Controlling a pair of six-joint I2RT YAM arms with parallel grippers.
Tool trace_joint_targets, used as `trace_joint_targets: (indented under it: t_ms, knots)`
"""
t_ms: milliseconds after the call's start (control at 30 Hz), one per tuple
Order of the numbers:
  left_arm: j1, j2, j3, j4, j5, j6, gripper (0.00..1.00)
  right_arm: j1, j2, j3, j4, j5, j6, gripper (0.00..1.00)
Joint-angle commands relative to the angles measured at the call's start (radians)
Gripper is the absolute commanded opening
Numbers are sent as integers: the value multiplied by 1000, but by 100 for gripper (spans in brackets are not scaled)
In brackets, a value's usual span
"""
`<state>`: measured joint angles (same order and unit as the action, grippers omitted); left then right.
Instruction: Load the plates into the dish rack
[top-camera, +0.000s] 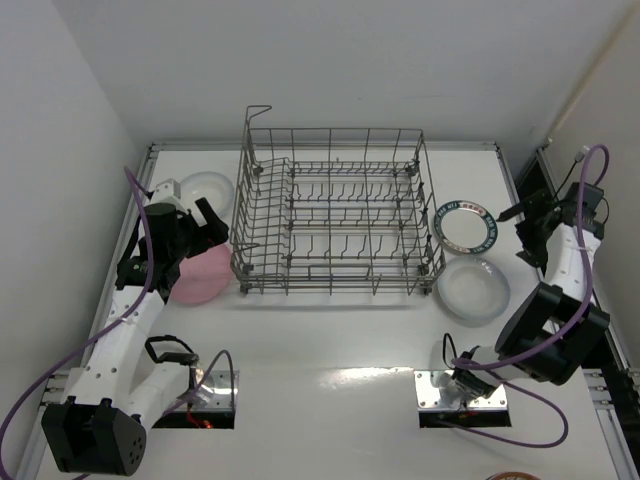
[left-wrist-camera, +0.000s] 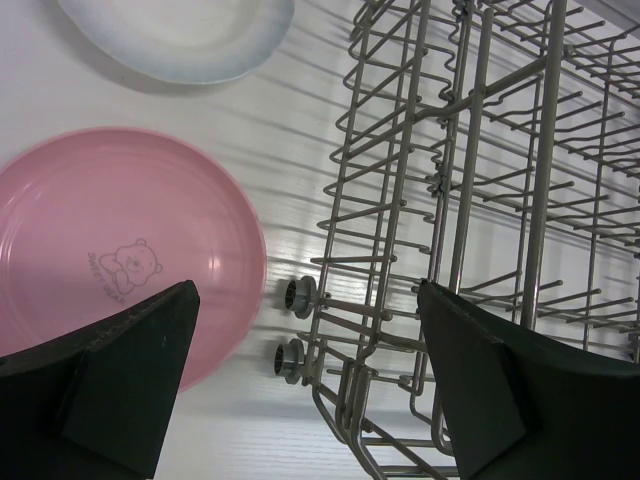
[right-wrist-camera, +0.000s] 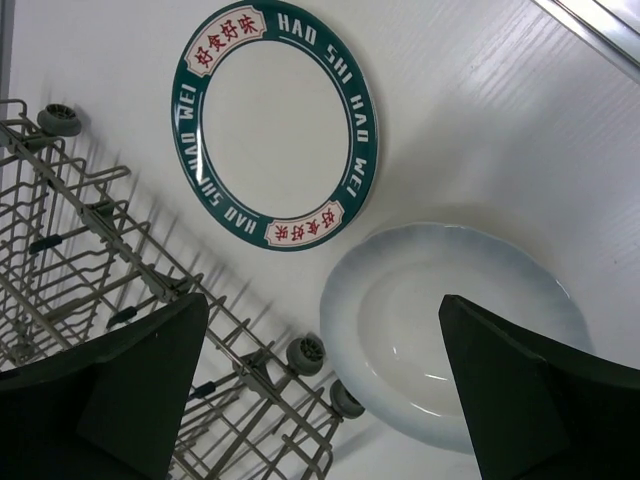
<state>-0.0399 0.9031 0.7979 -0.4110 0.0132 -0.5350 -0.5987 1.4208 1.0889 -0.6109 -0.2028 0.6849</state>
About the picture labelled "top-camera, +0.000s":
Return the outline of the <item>white deep plate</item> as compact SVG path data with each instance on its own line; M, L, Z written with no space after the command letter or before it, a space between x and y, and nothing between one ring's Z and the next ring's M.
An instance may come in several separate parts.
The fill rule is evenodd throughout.
M202 171L191 174L180 182L180 189L181 203L200 224L204 222L204 217L196 200L205 198L220 218L226 217L233 206L234 185L221 173Z
M472 324L486 324L507 309L511 289L504 273L492 262L477 256L450 260L437 280L444 305Z

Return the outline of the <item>green rimmed printed plate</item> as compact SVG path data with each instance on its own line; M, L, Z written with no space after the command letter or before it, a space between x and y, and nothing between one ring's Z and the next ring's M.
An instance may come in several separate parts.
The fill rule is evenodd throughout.
M458 254L485 253L498 239L493 215L480 204L468 200L440 205L433 218L433 227L440 243Z

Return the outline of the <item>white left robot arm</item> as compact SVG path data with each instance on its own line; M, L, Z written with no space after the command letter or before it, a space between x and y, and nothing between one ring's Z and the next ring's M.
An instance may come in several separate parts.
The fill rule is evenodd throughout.
M64 400L46 407L41 425L58 469L72 474L131 476L147 434L195 389L199 357L192 350L153 356L152 372L132 384L139 358L152 354L150 332L180 277L180 264L225 243L227 225L206 198L204 218L166 198L146 205L117 264L103 335Z

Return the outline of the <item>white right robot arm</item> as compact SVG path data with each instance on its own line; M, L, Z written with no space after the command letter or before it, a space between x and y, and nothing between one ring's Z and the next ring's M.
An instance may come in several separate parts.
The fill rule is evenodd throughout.
M572 183L556 200L540 190L500 213L522 219L518 257L544 278L500 332L496 343L453 359L452 380L473 398L490 396L510 380L531 378L561 386L600 342L610 316L593 298L593 263L605 226L596 210L601 188Z

